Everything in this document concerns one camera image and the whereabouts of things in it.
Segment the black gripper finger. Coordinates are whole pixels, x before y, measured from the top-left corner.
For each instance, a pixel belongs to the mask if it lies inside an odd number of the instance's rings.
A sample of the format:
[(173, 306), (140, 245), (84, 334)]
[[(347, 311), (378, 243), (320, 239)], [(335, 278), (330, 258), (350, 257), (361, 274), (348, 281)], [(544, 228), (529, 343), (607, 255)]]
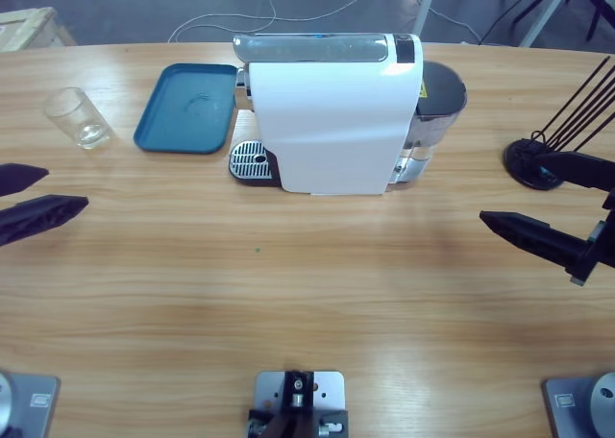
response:
[(0, 196), (21, 192), (49, 175), (45, 168), (21, 164), (3, 163), (0, 166)]
[(1, 245), (60, 227), (88, 205), (88, 198), (44, 195), (1, 210)]

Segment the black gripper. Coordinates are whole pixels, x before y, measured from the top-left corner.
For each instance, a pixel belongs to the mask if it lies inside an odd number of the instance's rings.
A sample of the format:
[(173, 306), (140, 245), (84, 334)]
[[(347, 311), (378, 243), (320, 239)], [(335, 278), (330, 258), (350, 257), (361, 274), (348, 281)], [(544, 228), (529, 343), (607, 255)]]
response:
[[(613, 189), (614, 162), (579, 152), (557, 152), (535, 158), (540, 167), (564, 182), (586, 188)], [(587, 239), (553, 229), (517, 212), (482, 211), (480, 220), (513, 246), (563, 267), (571, 282), (584, 285), (597, 264), (615, 264), (614, 215), (609, 214)]]

